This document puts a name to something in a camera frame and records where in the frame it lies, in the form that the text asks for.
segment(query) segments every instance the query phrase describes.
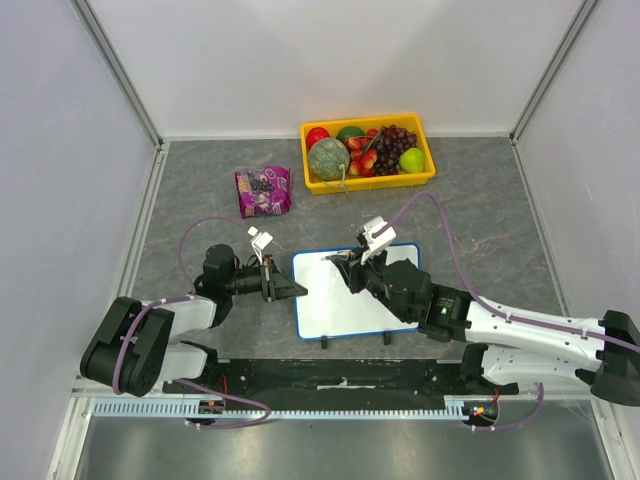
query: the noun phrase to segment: purple package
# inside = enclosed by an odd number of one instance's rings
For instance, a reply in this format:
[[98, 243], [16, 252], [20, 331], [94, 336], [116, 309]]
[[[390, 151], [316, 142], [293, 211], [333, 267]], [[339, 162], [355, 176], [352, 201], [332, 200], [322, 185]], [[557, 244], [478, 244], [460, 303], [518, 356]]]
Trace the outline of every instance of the purple package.
[[291, 170], [264, 167], [236, 172], [238, 204], [242, 218], [281, 215], [291, 209]]

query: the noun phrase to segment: gray table surface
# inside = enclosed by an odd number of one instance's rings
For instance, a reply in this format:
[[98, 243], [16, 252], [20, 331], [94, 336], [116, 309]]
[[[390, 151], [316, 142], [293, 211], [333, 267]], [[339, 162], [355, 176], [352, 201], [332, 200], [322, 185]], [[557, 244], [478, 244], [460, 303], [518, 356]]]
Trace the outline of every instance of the gray table surface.
[[[250, 220], [274, 236], [268, 253], [290, 273], [294, 252], [355, 243], [368, 219], [389, 219], [419, 188], [440, 196], [448, 211], [461, 261], [477, 289], [507, 305], [560, 313], [524, 186], [506, 138], [433, 138], [437, 175], [426, 187], [314, 196], [304, 185], [298, 140], [173, 142], [157, 195], [134, 286], [136, 298], [176, 296], [188, 290], [177, 267], [183, 230], [212, 214], [239, 218], [234, 172], [265, 165], [291, 168], [292, 210]], [[435, 208], [416, 204], [396, 226], [397, 240], [416, 242], [422, 265], [437, 283], [461, 288]], [[195, 276], [206, 249], [228, 243], [240, 259], [252, 253], [249, 237], [236, 225], [215, 221], [193, 230], [185, 263]], [[236, 358], [460, 358], [464, 345], [441, 344], [417, 333], [402, 333], [392, 345], [380, 336], [317, 341], [296, 334], [293, 302], [265, 304], [259, 295], [236, 297], [222, 326], [188, 335]]]

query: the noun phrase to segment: melon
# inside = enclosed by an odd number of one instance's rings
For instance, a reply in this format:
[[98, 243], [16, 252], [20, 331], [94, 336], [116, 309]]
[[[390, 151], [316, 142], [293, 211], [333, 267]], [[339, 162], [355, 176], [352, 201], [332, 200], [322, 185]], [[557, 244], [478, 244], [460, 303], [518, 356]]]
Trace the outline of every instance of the melon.
[[309, 169], [325, 182], [342, 180], [349, 167], [349, 150], [340, 140], [323, 138], [309, 150]]

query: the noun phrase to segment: white board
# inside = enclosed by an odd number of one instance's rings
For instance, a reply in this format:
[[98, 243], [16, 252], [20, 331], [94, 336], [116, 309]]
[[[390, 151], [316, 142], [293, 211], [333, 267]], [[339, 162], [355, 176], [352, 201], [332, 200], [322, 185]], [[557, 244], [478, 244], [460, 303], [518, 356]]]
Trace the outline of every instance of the white board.
[[[416, 323], [403, 323], [389, 312], [369, 292], [353, 295], [338, 269], [327, 255], [347, 250], [336, 248], [299, 252], [292, 260], [292, 276], [309, 293], [295, 299], [298, 335], [304, 340], [316, 340], [382, 332], [412, 331]], [[392, 245], [387, 248], [387, 265], [409, 259], [420, 268], [420, 249], [416, 244]]]

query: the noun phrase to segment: yellow basket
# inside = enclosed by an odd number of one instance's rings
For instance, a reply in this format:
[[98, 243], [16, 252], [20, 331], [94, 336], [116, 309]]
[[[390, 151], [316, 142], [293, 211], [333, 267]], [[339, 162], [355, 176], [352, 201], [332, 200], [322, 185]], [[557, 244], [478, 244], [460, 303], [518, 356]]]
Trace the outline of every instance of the yellow basket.
[[314, 195], [321, 195], [324, 193], [340, 193], [342, 190], [335, 188], [340, 186], [340, 181], [327, 182], [328, 185], [334, 185], [334, 187], [330, 187], [322, 183], [322, 180], [316, 177], [309, 170], [309, 152], [307, 152], [307, 145], [305, 143], [309, 130], [314, 127], [326, 128], [329, 131], [329, 134], [335, 138], [342, 127], [360, 127], [366, 132], [370, 128], [380, 129], [382, 126], [388, 127], [392, 124], [397, 127], [406, 128], [417, 135], [417, 147], [424, 152], [424, 172], [401, 172], [398, 175], [386, 175], [383, 177], [352, 177], [351, 175], [347, 175], [345, 188], [350, 192], [355, 192], [358, 190], [373, 190], [375, 188], [412, 187], [427, 183], [427, 180], [436, 174], [436, 167], [433, 163], [431, 150], [429, 150], [429, 144], [424, 136], [420, 117], [413, 113], [406, 113], [402, 115], [387, 115], [383, 117], [352, 118], [347, 120], [332, 120], [329, 122], [303, 123], [300, 127], [300, 142], [302, 143], [304, 183], [307, 188], [311, 190], [311, 193]]

